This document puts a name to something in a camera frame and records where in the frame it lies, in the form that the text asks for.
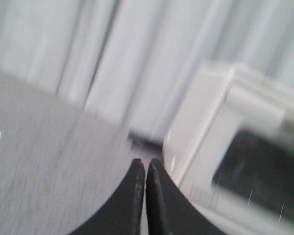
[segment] floor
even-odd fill
[[[154,157],[132,150],[127,135],[0,73],[0,235],[65,235],[78,227],[133,158],[146,168]]]

